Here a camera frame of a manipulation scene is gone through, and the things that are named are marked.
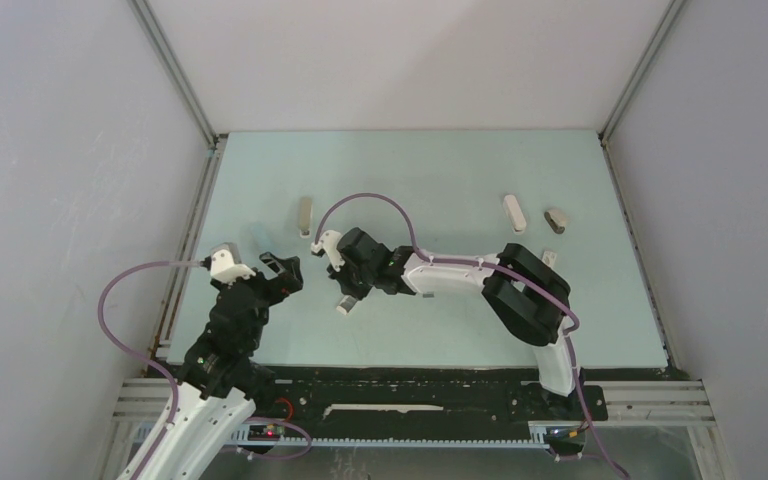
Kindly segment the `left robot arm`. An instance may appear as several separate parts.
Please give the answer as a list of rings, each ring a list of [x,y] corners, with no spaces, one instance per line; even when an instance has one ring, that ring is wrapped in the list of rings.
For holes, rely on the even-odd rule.
[[[273,277],[244,264],[233,244],[196,261],[210,274],[215,303],[175,371],[145,361],[165,377],[171,393],[121,478],[197,479],[241,424],[274,408],[276,375],[253,356],[270,308],[301,291],[304,281],[296,256],[265,252],[259,259]]]

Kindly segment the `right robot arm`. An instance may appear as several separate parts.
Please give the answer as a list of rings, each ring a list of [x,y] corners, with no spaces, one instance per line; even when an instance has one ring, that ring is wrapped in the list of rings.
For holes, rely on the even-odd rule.
[[[509,243],[484,256],[439,256],[412,246],[389,249],[353,228],[323,232],[311,252],[327,257],[329,277],[351,301],[374,289],[388,295],[481,296],[508,332],[532,348],[545,411],[566,418],[580,407],[579,369],[564,338],[576,324],[569,315],[571,288],[524,246]]]

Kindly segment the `staple box tray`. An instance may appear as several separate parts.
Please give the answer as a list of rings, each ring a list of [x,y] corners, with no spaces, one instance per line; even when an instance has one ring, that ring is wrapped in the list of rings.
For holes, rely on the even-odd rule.
[[[337,304],[336,310],[342,315],[348,315],[358,300],[351,296],[344,296]]]

